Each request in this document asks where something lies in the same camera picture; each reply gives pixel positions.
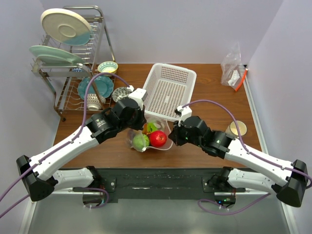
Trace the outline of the cream ceramic mug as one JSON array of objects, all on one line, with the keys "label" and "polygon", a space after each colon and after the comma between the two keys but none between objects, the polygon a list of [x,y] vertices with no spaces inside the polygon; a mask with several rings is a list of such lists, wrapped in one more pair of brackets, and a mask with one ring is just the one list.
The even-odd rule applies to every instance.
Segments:
[{"label": "cream ceramic mug", "polygon": [[239,121],[239,120],[237,120],[236,122],[232,121],[228,125],[225,133],[230,134],[236,138],[239,138],[238,133],[240,133],[241,136],[244,136],[247,133],[247,126],[242,121]]}]

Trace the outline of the green custard apple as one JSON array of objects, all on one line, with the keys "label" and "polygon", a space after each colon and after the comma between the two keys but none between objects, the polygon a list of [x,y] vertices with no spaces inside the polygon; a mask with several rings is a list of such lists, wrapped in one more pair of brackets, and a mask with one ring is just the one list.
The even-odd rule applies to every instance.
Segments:
[{"label": "green custard apple", "polygon": [[138,151],[144,151],[149,145],[149,138],[145,134],[137,134],[132,140],[132,146]]}]

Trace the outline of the metal dish rack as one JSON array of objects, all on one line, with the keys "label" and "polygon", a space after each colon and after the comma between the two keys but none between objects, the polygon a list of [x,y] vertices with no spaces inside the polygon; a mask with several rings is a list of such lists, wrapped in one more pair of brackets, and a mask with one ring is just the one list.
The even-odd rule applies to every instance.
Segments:
[{"label": "metal dish rack", "polygon": [[100,72],[101,42],[111,47],[103,11],[95,5],[45,10],[41,24],[46,32],[40,45],[31,46],[32,72],[42,78],[54,96],[54,110],[82,111],[87,82]]}]

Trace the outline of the teal scalloped plate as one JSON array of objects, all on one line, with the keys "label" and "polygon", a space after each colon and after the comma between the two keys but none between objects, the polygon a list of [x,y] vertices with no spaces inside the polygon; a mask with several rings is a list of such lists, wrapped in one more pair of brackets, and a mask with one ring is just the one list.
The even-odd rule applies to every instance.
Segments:
[{"label": "teal scalloped plate", "polygon": [[[85,77],[78,85],[78,95],[82,100],[84,100],[86,88],[88,86],[89,81],[90,78]],[[114,90],[114,83],[107,76],[99,76],[98,78],[95,79],[94,84],[97,87],[99,94],[104,98],[108,98]]]}]

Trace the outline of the white perforated plastic basket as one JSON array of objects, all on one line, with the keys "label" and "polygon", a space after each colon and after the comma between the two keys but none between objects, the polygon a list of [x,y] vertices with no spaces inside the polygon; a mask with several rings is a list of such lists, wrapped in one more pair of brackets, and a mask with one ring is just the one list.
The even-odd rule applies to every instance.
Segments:
[{"label": "white perforated plastic basket", "polygon": [[196,77],[193,70],[155,63],[143,85],[145,113],[170,122],[178,120],[175,109],[191,101]]}]

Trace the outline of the green leafy toy fruit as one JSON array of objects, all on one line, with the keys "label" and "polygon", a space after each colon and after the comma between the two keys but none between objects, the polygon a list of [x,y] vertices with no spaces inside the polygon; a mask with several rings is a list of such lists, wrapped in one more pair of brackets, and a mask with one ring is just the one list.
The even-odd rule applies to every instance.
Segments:
[{"label": "green leafy toy fruit", "polygon": [[147,134],[150,134],[150,133],[157,131],[157,130],[158,130],[158,127],[155,126],[155,123],[150,122],[147,124]]}]

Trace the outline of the brown orange fruit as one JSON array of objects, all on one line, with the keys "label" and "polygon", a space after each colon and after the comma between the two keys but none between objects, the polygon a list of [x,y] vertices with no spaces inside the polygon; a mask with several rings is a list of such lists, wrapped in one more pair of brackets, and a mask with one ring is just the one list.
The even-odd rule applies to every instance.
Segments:
[{"label": "brown orange fruit", "polygon": [[145,123],[144,126],[143,126],[142,133],[145,134],[145,135],[147,135],[148,132],[149,132],[149,130],[148,130],[148,123]]}]

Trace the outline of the grey leaf patterned bowl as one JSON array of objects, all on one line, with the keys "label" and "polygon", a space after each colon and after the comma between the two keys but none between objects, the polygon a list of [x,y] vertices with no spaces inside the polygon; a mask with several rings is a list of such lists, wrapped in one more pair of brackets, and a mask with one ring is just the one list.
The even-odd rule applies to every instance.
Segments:
[{"label": "grey leaf patterned bowl", "polygon": [[128,91],[126,87],[118,87],[112,93],[112,99],[114,102],[118,102],[119,100],[128,97],[131,91]]}]

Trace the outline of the clear polka dot zip bag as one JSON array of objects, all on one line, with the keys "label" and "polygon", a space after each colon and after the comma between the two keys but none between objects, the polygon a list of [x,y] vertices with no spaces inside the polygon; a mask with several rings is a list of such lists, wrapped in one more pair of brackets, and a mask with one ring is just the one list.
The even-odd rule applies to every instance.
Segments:
[{"label": "clear polka dot zip bag", "polygon": [[171,149],[173,142],[169,139],[171,132],[166,120],[154,116],[146,116],[147,122],[143,130],[128,130],[127,144],[138,152],[148,149],[167,151]]}]

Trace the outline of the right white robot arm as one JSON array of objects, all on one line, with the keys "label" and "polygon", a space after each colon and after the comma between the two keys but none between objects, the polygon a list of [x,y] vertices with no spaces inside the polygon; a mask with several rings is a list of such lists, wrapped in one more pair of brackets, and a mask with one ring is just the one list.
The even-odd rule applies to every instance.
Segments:
[{"label": "right white robot arm", "polygon": [[301,207],[308,184],[305,162],[299,159],[291,162],[258,151],[225,132],[211,130],[198,116],[189,117],[182,122],[175,121],[169,139],[177,146],[190,143],[210,156],[234,161],[251,169],[245,172],[225,168],[216,179],[220,190],[259,190],[275,194],[287,205]]}]

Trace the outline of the cream and teal large plate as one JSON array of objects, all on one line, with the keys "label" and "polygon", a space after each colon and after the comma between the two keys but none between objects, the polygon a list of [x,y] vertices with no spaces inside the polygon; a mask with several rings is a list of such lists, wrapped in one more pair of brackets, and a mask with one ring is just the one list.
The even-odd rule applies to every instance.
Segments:
[{"label": "cream and teal large plate", "polygon": [[92,27],[84,17],[67,9],[45,10],[40,21],[50,37],[66,45],[85,45],[92,33]]}]

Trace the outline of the blue patterned small dish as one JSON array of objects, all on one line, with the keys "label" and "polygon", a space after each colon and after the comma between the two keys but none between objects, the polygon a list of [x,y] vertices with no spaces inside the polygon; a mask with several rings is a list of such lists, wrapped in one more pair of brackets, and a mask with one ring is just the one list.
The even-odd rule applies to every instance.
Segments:
[{"label": "blue patterned small dish", "polygon": [[87,70],[85,70],[85,69],[82,69],[82,68],[72,68],[72,70],[71,70],[72,72],[92,72],[92,69],[91,68],[88,68]]}]

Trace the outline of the mint green plate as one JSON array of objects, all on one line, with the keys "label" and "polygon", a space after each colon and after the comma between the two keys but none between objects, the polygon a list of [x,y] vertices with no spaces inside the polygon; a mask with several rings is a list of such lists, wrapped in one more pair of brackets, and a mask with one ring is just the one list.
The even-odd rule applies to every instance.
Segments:
[{"label": "mint green plate", "polygon": [[81,57],[54,47],[34,45],[29,48],[29,51],[33,56],[38,58],[43,63],[84,63],[84,60]]}]

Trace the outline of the brown patterned small bowl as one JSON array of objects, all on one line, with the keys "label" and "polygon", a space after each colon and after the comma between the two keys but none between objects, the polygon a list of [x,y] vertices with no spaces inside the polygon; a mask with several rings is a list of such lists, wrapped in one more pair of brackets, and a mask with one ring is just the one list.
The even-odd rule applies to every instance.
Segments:
[{"label": "brown patterned small bowl", "polygon": [[90,111],[102,110],[102,103],[105,104],[106,98],[100,96],[100,100],[96,94],[88,94],[86,100],[86,108]]}]

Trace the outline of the red apple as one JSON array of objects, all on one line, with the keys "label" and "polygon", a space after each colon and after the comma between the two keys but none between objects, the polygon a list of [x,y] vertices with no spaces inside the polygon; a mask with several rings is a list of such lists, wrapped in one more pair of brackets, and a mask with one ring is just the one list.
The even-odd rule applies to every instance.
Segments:
[{"label": "red apple", "polygon": [[149,134],[149,141],[153,147],[162,147],[167,142],[167,136],[163,131],[157,130]]}]

